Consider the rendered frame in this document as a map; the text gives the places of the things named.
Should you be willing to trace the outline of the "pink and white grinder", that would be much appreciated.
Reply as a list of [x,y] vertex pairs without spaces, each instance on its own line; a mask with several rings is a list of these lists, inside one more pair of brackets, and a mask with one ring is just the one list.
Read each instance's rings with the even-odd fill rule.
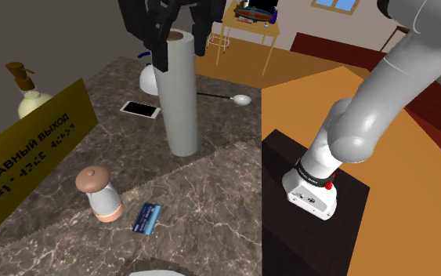
[[88,197],[97,220],[110,223],[125,210],[120,195],[110,182],[110,170],[101,165],[84,168],[75,179],[76,188]]

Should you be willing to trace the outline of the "yellow soap dispenser brown pump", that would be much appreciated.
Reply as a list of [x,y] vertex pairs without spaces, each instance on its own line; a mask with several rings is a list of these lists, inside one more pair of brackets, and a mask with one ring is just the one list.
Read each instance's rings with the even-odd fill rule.
[[52,99],[52,96],[46,93],[40,93],[36,90],[36,85],[29,76],[34,72],[26,69],[21,62],[10,62],[5,65],[9,72],[13,75],[23,99],[17,108],[19,119],[24,118],[41,105]]

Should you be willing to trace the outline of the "wooden framed window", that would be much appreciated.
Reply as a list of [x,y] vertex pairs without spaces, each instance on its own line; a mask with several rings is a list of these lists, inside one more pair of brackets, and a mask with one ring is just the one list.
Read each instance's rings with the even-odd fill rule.
[[360,0],[312,0],[311,6],[327,11],[352,15]]

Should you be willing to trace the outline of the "gold sign black lettering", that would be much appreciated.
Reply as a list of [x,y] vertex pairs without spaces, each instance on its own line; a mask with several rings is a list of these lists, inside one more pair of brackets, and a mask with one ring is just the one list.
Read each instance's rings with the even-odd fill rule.
[[96,125],[79,79],[0,133],[0,225]]

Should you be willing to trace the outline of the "white stool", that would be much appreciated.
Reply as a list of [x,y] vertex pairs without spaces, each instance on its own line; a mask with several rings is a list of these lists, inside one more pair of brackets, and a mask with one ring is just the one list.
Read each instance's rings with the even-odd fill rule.
[[205,48],[208,49],[211,45],[218,46],[222,53],[225,53],[230,47],[230,28],[224,23],[221,23],[220,33],[211,31],[210,35],[207,37]]

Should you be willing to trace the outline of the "dark robot stand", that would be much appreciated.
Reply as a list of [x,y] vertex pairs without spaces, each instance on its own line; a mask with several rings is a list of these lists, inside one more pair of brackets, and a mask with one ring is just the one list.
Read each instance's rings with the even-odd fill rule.
[[334,215],[321,220],[290,203],[283,175],[306,148],[279,130],[262,141],[262,276],[346,276],[370,188],[338,169]]

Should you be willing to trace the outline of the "white smartphone black screen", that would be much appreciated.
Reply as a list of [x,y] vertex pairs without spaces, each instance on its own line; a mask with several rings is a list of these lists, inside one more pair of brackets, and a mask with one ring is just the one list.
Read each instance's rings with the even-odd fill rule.
[[120,111],[145,118],[156,118],[161,109],[159,107],[150,106],[144,103],[127,101],[121,107]]

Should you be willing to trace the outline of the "yellow wooden table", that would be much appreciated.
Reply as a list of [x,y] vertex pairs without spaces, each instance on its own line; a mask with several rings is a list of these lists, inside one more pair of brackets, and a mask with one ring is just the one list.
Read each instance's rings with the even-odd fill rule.
[[[251,33],[263,35],[262,45],[264,44],[266,37],[273,38],[273,41],[272,41],[271,46],[269,48],[269,53],[266,57],[266,62],[265,62],[264,67],[262,69],[262,75],[264,75],[266,72],[266,68],[268,66],[268,63],[269,63],[269,59],[272,55],[274,45],[277,41],[277,36],[280,34],[280,29],[279,29],[278,23],[267,24],[267,26],[265,26],[265,24],[262,22],[251,23],[251,24],[241,23],[234,16],[234,8],[236,7],[236,5],[237,5],[237,3],[234,0],[232,0],[232,2],[225,8],[221,23],[224,23],[230,29],[234,28],[234,29],[238,29],[238,30],[242,30],[242,31],[248,31]],[[218,47],[217,57],[216,57],[216,62],[215,62],[216,65],[219,64],[220,53],[221,53],[221,50]]]

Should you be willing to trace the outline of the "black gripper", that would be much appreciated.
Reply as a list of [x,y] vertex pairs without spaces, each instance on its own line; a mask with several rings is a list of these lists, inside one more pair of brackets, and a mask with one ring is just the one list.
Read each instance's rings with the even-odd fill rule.
[[204,56],[214,22],[220,22],[226,0],[117,0],[127,32],[151,51],[153,65],[168,71],[167,38],[179,10],[188,8],[193,20],[194,53]]

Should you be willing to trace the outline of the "grey paper towel roll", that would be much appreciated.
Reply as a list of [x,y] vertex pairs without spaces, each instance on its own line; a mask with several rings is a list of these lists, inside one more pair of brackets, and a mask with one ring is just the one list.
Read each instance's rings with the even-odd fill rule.
[[165,45],[165,56],[153,55],[161,112],[171,152],[187,157],[199,147],[194,37],[173,28]]

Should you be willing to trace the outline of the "blue card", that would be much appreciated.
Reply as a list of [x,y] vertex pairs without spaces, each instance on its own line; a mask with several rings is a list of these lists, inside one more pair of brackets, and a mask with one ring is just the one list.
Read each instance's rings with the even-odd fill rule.
[[136,233],[151,235],[153,233],[157,218],[160,214],[159,205],[144,203],[141,208],[132,230]]

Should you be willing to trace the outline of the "white plate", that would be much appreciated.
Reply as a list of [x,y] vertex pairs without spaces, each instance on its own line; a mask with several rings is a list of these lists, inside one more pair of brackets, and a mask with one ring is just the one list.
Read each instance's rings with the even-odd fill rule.
[[186,276],[186,275],[170,270],[149,270],[149,271],[132,272],[129,276]]

